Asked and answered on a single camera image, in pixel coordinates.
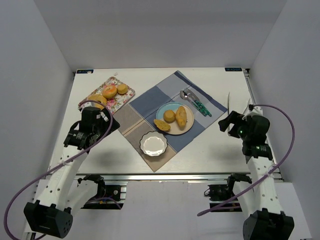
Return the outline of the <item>long twisted bread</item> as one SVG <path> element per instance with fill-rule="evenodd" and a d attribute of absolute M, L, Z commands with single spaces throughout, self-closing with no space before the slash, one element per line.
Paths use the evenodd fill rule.
<path fill-rule="evenodd" d="M 175 112 L 175 120 L 180 129 L 184 129 L 187 124 L 187 112 L 183 106 L 180 106 Z"/>

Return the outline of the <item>dark brown muffin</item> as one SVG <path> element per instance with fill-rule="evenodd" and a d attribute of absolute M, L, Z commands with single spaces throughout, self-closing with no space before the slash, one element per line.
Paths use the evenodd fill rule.
<path fill-rule="evenodd" d="M 161 131 L 167 132 L 171 129 L 171 126 L 165 121 L 154 119 L 153 122 L 156 125 L 156 127 Z"/>

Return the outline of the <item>round golden bun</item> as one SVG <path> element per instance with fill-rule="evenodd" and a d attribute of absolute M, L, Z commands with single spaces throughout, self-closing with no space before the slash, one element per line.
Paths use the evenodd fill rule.
<path fill-rule="evenodd" d="M 163 119 L 167 123 L 172 123 L 176 120 L 176 114 L 173 110 L 169 109 L 163 113 Z"/>

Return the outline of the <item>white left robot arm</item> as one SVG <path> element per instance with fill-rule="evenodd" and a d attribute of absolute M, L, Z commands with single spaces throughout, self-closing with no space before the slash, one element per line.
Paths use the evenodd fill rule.
<path fill-rule="evenodd" d="M 85 176 L 76 189 L 70 189 L 90 149 L 119 127 L 106 108 L 88 106 L 82 110 L 81 119 L 70 127 L 63 142 L 60 164 L 38 198 L 24 207 L 32 231 L 63 239 L 86 202 L 102 197 L 105 183 L 97 174 Z"/>

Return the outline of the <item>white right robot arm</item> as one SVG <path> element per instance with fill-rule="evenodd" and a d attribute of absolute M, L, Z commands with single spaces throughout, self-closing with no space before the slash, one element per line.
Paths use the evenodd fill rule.
<path fill-rule="evenodd" d="M 244 214 L 242 235 L 245 240 L 287 240 L 295 227 L 294 219 L 285 214 L 275 188 L 273 154 L 267 144 L 270 121 L 258 105 L 248 105 L 240 114 L 232 111 L 219 121 L 222 132 L 242 140 L 250 176 L 231 174 L 227 190 L 234 194 Z"/>

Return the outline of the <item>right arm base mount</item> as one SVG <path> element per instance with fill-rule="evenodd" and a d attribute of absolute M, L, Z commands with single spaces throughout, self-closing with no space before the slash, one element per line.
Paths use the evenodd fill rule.
<path fill-rule="evenodd" d="M 226 184 L 210 184 L 208 189 L 204 191 L 203 195 L 209 197 L 211 201 L 210 207 L 213 208 L 218 204 L 226 201 L 234 196 L 233 189 L 235 183 L 246 182 L 251 184 L 252 180 L 246 174 L 232 173 L 226 181 Z M 215 212 L 241 212 L 242 209 L 238 203 L 238 199 L 235 202 L 229 202 L 221 208 L 215 210 Z"/>

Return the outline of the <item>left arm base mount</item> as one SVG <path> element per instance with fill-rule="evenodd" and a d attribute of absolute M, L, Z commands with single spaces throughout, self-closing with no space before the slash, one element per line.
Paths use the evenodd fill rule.
<path fill-rule="evenodd" d="M 120 210 L 123 207 L 123 198 L 121 198 L 121 185 L 106 184 L 102 176 L 98 174 L 89 174 L 83 178 L 77 179 L 77 186 L 84 181 L 91 181 L 97 184 L 96 195 L 91 197 L 82 207 L 87 210 Z"/>

